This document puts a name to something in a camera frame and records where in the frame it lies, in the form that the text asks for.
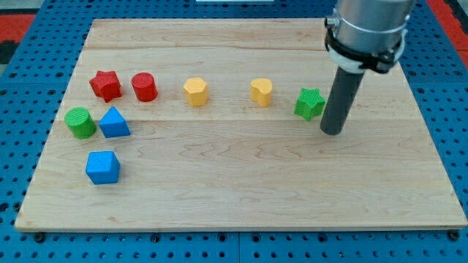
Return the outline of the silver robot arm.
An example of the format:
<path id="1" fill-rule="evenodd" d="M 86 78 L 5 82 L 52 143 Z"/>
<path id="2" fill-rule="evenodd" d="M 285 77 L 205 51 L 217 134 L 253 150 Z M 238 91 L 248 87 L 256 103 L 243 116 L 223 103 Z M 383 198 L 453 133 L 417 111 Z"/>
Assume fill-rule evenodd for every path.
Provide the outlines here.
<path id="1" fill-rule="evenodd" d="M 325 26 L 343 45 L 376 50 L 401 39 L 415 0 L 339 0 Z"/>

